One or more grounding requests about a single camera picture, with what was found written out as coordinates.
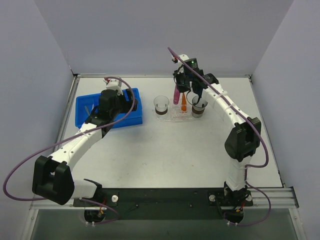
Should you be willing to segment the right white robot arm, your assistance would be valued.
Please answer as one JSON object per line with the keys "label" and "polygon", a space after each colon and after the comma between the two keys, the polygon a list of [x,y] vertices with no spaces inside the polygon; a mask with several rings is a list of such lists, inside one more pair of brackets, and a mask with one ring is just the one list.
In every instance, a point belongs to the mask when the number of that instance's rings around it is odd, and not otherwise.
{"label": "right white robot arm", "polygon": [[176,90],[182,93],[196,94],[195,111],[201,111],[201,101],[211,106],[226,123],[230,132],[224,143],[225,151],[230,158],[228,176],[224,187],[232,192],[243,191],[245,182],[245,166],[250,163],[256,149],[260,146],[259,135],[262,124],[259,118],[251,118],[228,96],[219,80],[212,74],[204,74],[198,67],[196,58],[182,54],[172,57],[178,69],[173,72]]}

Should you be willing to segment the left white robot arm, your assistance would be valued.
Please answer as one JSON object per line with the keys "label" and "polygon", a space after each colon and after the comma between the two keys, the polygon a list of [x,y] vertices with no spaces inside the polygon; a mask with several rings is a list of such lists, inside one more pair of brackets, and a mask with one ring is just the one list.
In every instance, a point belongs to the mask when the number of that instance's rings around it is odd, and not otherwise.
{"label": "left white robot arm", "polygon": [[39,156],[34,163],[32,192],[59,205],[71,199],[85,199],[90,205],[101,203],[101,185],[90,179],[75,179],[73,169],[83,155],[98,141],[103,139],[112,127],[119,123],[117,116],[126,118],[137,108],[133,89],[119,77],[104,79],[106,89],[100,93],[98,104],[77,134],[49,156]]}

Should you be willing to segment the orange toothpaste tube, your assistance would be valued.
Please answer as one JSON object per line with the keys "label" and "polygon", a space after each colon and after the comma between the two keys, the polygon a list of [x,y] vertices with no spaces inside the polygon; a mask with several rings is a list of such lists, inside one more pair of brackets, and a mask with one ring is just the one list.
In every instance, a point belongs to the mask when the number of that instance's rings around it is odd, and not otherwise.
{"label": "orange toothpaste tube", "polygon": [[186,113],[187,111],[187,99],[185,93],[183,93],[181,97],[181,112]]}

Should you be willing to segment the clear acrylic toothbrush holder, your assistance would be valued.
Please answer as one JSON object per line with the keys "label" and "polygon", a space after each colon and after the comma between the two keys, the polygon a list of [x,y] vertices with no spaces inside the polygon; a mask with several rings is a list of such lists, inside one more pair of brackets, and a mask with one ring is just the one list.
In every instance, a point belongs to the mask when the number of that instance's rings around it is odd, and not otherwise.
{"label": "clear acrylic toothbrush holder", "polygon": [[195,119],[192,116],[192,106],[187,102],[187,112],[182,113],[181,104],[182,104],[181,100],[177,105],[173,104],[173,99],[170,100],[170,103],[168,106],[168,113],[169,113],[168,120],[170,122],[191,121]]}

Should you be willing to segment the clear brown-banded cup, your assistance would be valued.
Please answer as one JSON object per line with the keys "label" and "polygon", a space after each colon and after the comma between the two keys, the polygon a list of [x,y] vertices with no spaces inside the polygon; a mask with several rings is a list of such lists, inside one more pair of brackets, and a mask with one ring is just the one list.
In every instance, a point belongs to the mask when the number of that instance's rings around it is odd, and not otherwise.
{"label": "clear brown-banded cup", "polygon": [[193,97],[191,103],[191,115],[196,119],[201,118],[204,114],[206,106],[208,105],[208,102],[203,98],[199,98],[199,96],[195,96]]}

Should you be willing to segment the clear blue-tinted cup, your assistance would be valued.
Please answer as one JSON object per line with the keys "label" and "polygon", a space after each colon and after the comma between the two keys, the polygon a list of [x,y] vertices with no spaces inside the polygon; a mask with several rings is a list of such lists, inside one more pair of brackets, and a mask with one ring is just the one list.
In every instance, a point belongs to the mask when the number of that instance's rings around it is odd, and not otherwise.
{"label": "clear blue-tinted cup", "polygon": [[154,110],[155,115],[159,119],[167,119],[169,117],[169,103],[170,100],[163,95],[159,95],[154,98]]}

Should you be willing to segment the pink toothpaste tube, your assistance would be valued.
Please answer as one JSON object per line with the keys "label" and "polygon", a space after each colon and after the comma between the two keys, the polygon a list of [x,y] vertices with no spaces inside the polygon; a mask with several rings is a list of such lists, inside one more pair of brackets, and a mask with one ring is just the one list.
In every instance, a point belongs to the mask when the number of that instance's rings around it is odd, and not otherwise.
{"label": "pink toothpaste tube", "polygon": [[174,93],[173,93],[173,104],[177,105],[180,101],[180,92],[178,90],[177,85],[174,87]]}

